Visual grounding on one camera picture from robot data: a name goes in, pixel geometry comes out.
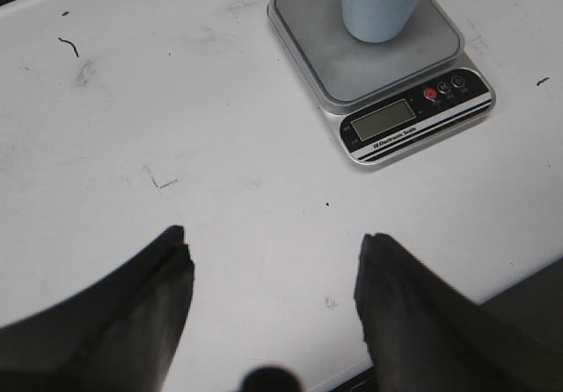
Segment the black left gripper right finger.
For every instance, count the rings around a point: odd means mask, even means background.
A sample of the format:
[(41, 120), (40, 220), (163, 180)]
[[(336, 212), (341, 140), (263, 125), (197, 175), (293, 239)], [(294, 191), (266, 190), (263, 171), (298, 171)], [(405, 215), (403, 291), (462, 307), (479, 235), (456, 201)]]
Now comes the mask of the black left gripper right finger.
[(562, 353), (502, 321), (393, 237), (366, 235), (355, 307), (380, 391), (560, 391)]

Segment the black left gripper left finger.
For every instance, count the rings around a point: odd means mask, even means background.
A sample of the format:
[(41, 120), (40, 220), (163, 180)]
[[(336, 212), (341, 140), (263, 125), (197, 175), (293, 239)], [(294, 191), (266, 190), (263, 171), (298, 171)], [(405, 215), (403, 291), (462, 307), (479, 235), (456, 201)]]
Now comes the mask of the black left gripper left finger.
[(159, 391), (194, 288), (185, 230), (171, 226), (82, 292), (1, 329), (3, 391)]

